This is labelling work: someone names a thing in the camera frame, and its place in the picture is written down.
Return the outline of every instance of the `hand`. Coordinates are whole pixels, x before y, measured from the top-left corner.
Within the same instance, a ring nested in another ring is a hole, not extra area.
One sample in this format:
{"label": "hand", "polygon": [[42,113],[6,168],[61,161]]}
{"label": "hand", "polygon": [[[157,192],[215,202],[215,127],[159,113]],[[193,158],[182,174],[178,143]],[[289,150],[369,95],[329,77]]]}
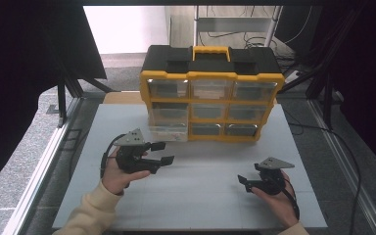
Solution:
{"label": "hand", "polygon": [[[283,177],[289,181],[289,176],[283,170],[282,174]],[[288,182],[286,182],[286,190],[293,197],[295,197],[292,186]],[[253,187],[252,191],[254,194],[258,195],[260,198],[262,198],[265,202],[268,203],[273,213],[277,216],[277,218],[280,220],[280,222],[285,228],[290,228],[299,222],[295,216],[292,204],[290,203],[289,199],[286,197],[284,193],[280,192],[277,195],[271,196],[264,193],[256,187]]]}
{"label": "hand", "polygon": [[[118,153],[118,149],[119,147],[116,147],[110,157],[114,157]],[[145,178],[150,174],[151,172],[149,170],[138,171],[131,174],[125,173],[122,169],[118,168],[118,163],[115,158],[108,158],[102,183],[109,192],[119,194],[131,181]]]}

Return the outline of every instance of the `sleeve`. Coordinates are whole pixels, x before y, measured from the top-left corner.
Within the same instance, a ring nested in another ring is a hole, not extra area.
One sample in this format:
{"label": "sleeve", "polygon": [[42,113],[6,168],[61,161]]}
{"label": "sleeve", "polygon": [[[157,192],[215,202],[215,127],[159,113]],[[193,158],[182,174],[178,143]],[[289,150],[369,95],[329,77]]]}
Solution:
{"label": "sleeve", "polygon": [[299,222],[285,231],[279,233],[279,235],[309,235],[302,224]]}
{"label": "sleeve", "polygon": [[92,192],[82,197],[81,205],[71,212],[66,225],[53,235],[102,234],[113,223],[120,198],[100,181]]}

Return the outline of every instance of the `person's arm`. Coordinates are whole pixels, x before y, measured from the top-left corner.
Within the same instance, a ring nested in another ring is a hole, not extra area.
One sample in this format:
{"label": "person's arm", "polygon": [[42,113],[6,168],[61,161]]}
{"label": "person's arm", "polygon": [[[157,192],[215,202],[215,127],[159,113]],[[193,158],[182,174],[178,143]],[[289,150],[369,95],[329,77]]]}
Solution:
{"label": "person's arm", "polygon": [[[289,176],[283,172],[284,178],[287,180],[286,182],[286,190],[292,195],[295,196],[292,186],[290,185]],[[295,211],[293,210],[292,204],[286,195],[280,192],[277,195],[268,195],[261,191],[259,188],[253,187],[252,191],[254,194],[262,198],[271,208],[273,213],[277,216],[280,220],[282,225],[285,227],[285,231],[280,233],[279,235],[306,235],[308,234],[304,227],[299,223],[298,219],[296,218]]]}
{"label": "person's arm", "polygon": [[[117,151],[118,148],[111,156],[115,156]],[[53,235],[101,234],[115,220],[115,207],[126,185],[149,174],[148,170],[124,173],[118,168],[116,160],[109,158],[99,185],[82,197],[80,206],[72,211],[66,225]]]}

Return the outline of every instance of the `clear plastic drawer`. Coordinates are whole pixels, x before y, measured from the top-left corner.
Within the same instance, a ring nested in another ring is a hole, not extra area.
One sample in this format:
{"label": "clear plastic drawer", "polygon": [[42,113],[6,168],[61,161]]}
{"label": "clear plastic drawer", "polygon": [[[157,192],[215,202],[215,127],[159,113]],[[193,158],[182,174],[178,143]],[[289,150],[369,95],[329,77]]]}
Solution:
{"label": "clear plastic drawer", "polygon": [[266,106],[258,105],[230,105],[228,111],[229,119],[238,120],[256,120],[261,121],[263,119]]}
{"label": "clear plastic drawer", "polygon": [[222,124],[216,123],[191,123],[193,135],[219,135]]}
{"label": "clear plastic drawer", "polygon": [[187,141],[188,111],[152,109],[149,111],[149,129],[157,141]]}
{"label": "clear plastic drawer", "polygon": [[258,128],[256,124],[226,124],[224,134],[231,136],[255,136]]}
{"label": "clear plastic drawer", "polygon": [[152,103],[152,114],[157,118],[166,118],[172,121],[175,118],[187,119],[187,103]]}
{"label": "clear plastic drawer", "polygon": [[188,80],[148,79],[148,86],[153,98],[187,98]]}
{"label": "clear plastic drawer", "polygon": [[237,81],[234,84],[233,99],[268,102],[276,85],[276,82]]}
{"label": "clear plastic drawer", "polygon": [[224,104],[191,104],[193,118],[224,118],[225,115]]}
{"label": "clear plastic drawer", "polygon": [[228,99],[232,81],[225,79],[195,79],[191,81],[193,99]]}

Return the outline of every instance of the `tabletop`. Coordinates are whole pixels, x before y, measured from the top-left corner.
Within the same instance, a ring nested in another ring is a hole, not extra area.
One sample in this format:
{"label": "tabletop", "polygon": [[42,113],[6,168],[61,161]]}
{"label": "tabletop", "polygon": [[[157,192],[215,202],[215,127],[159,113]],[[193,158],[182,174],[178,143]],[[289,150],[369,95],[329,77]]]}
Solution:
{"label": "tabletop", "polygon": [[[101,156],[113,138],[140,128],[145,140],[153,142],[146,106],[109,104],[112,100],[112,95],[107,96],[97,111],[53,224],[56,228],[64,225],[80,197],[97,185]],[[303,225],[326,227],[280,105],[273,108],[258,142],[167,142],[163,151],[151,152],[147,158],[169,155],[175,155],[172,165],[132,182],[126,189],[117,205],[117,220],[111,230],[280,229],[281,224],[268,206],[257,196],[246,193],[237,179],[237,174],[249,179],[259,177],[254,164],[267,157],[295,165],[285,171],[294,184]]]}

